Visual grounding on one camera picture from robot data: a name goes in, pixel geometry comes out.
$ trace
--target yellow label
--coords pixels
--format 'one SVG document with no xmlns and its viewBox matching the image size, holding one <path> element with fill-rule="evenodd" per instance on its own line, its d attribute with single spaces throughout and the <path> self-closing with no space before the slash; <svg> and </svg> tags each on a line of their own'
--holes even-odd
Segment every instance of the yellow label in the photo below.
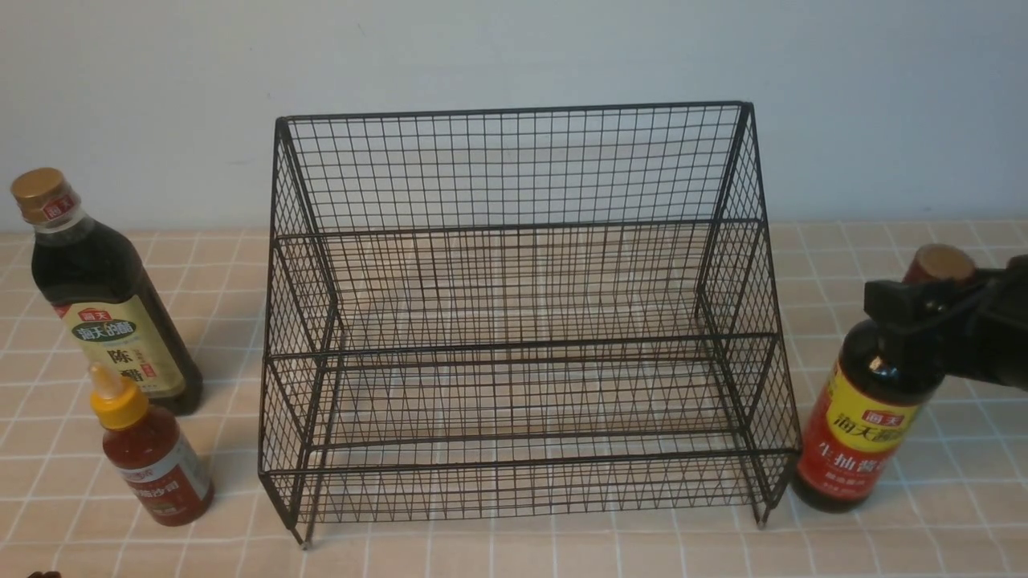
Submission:
<svg viewBox="0 0 1028 578">
<path fill-rule="evenodd" d="M 89 361 L 136 382 L 148 397 L 174 397 L 186 382 L 139 295 L 122 303 L 57 308 Z"/>
<path fill-rule="evenodd" d="M 829 429 L 840 443 L 857 451 L 886 451 L 900 445 L 917 416 L 917 405 L 889 405 L 864 395 L 838 364 L 828 388 Z"/>
</svg>

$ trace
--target brown bottle cap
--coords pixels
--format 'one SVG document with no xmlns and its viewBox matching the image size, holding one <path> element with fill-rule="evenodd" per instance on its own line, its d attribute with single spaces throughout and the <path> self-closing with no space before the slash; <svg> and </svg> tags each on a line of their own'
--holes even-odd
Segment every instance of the brown bottle cap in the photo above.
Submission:
<svg viewBox="0 0 1028 578">
<path fill-rule="evenodd" d="M 952 279 L 962 283 L 975 277 L 975 260 L 952 245 L 923 245 L 914 255 L 904 283 L 925 283 Z"/>
<path fill-rule="evenodd" d="M 14 179 L 10 193 L 32 224 L 46 224 L 70 213 L 80 203 L 78 194 L 57 169 L 36 169 Z"/>
</svg>

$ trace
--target sauce bottle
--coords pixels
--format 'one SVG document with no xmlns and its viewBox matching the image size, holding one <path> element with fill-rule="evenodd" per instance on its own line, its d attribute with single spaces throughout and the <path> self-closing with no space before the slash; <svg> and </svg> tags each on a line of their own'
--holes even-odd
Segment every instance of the sauce bottle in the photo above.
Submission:
<svg viewBox="0 0 1028 578">
<path fill-rule="evenodd" d="M 182 526 L 214 500 L 214 483 L 175 416 L 152 406 L 139 386 L 106 365 L 89 366 L 89 404 L 104 427 L 104 454 L 153 519 Z"/>
<path fill-rule="evenodd" d="M 932 244 L 917 251 L 903 282 L 965 283 L 974 276 L 966 253 Z M 869 319 L 853 326 L 807 422 L 792 479 L 796 496 L 823 512 L 864 503 L 943 377 L 902 374 L 879 355 L 878 325 Z"/>
<path fill-rule="evenodd" d="M 132 242 L 86 215 L 56 169 L 26 173 L 10 190 L 36 229 L 36 286 L 89 361 L 134 381 L 176 414 L 194 411 L 204 377 Z"/>
</svg>

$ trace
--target red label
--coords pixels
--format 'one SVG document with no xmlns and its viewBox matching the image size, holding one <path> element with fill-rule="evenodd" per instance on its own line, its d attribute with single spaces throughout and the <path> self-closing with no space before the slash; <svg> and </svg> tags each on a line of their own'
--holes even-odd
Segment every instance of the red label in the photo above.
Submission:
<svg viewBox="0 0 1028 578">
<path fill-rule="evenodd" d="M 832 380 L 835 380 L 836 388 L 840 386 L 852 388 L 838 369 L 830 378 L 830 385 Z M 882 451 L 861 451 L 844 444 L 836 437 L 829 421 L 832 397 L 832 388 L 825 386 L 817 398 L 817 403 L 814 404 L 807 431 L 803 435 L 804 448 L 800 458 L 799 473 L 808 484 L 821 494 L 841 500 L 860 500 L 871 494 L 888 459 L 896 453 L 898 444 Z M 869 409 L 862 412 L 862 419 L 873 424 L 898 426 L 906 416 Z"/>
<path fill-rule="evenodd" d="M 111 314 L 104 310 L 84 309 L 78 312 L 78 318 L 82 321 L 112 321 Z"/>
<path fill-rule="evenodd" d="M 158 517 L 179 515 L 195 508 L 204 500 L 204 496 L 196 495 L 182 471 L 182 466 L 175 466 L 172 471 L 152 481 L 134 481 L 127 476 L 125 481 L 133 494 L 143 502 L 143 507 Z"/>
<path fill-rule="evenodd" d="M 67 215 L 74 208 L 75 200 L 70 194 L 62 194 L 43 206 L 43 214 L 52 221 Z"/>
</svg>

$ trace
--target metal wire grid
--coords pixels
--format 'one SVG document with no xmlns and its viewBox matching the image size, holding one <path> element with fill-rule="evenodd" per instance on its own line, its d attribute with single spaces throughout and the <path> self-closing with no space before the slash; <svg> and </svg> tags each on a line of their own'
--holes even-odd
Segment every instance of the metal wire grid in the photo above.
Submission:
<svg viewBox="0 0 1028 578">
<path fill-rule="evenodd" d="M 280 121 L 261 478 L 299 522 L 754 504 L 799 428 L 743 103 Z"/>
</svg>

